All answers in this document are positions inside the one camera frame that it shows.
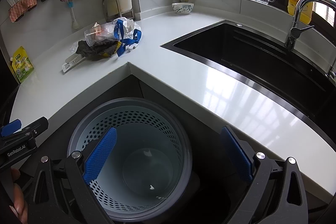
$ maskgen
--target ceramic bowl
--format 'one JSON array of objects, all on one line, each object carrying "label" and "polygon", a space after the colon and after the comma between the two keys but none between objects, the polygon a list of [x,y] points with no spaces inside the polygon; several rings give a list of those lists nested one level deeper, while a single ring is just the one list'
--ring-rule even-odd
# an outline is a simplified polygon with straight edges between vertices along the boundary
[{"label": "ceramic bowl", "polygon": [[194,4],[189,2],[179,2],[179,3],[173,3],[172,7],[174,11],[179,15],[187,15],[193,9]]}]

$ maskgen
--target black sink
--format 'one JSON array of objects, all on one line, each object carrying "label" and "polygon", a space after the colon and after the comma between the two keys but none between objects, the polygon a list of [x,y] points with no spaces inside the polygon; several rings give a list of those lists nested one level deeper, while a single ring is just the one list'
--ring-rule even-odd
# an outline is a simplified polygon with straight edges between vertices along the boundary
[{"label": "black sink", "polygon": [[324,139],[328,137],[322,131],[336,142],[332,124],[332,117],[336,117],[335,84],[315,64],[289,51],[283,43],[240,24],[223,21],[162,47],[206,63],[242,82],[252,80],[258,84],[253,88],[310,123]]}]

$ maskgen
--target finger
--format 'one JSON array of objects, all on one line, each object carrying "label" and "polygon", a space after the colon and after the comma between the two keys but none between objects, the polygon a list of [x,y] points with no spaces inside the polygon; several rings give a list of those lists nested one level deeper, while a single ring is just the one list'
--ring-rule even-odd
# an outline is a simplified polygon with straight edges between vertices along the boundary
[{"label": "finger", "polygon": [[19,220],[21,221],[22,224],[27,224],[28,222],[28,204],[25,202],[25,207],[22,211],[22,215],[19,216]]},{"label": "finger", "polygon": [[10,209],[13,211],[13,213],[16,215],[16,217],[17,217],[17,211],[14,209],[14,207],[12,207],[12,206],[9,206],[10,207]]},{"label": "finger", "polygon": [[14,208],[19,215],[22,214],[24,206],[25,206],[25,200],[23,197],[23,192],[20,186],[14,183]]},{"label": "finger", "polygon": [[13,181],[20,177],[20,171],[18,169],[11,168]]}]

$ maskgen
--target perforated basket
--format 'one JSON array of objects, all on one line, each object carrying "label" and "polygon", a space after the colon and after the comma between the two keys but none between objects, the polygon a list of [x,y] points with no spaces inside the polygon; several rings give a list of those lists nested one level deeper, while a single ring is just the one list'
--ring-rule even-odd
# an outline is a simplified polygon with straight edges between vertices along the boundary
[{"label": "perforated basket", "polygon": [[117,130],[117,143],[90,184],[100,204],[117,221],[137,222],[163,213],[182,195],[191,173],[192,153],[182,125],[147,100],[111,100],[79,123],[68,155],[110,127]]}]

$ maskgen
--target yellow snack bag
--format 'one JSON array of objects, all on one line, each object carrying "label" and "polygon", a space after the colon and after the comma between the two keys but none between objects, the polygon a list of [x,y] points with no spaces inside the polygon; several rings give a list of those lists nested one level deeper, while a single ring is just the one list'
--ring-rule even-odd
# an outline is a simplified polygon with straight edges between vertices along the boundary
[{"label": "yellow snack bag", "polygon": [[21,46],[16,52],[14,52],[12,67],[22,83],[27,76],[34,70],[32,63],[30,62],[26,50]]}]

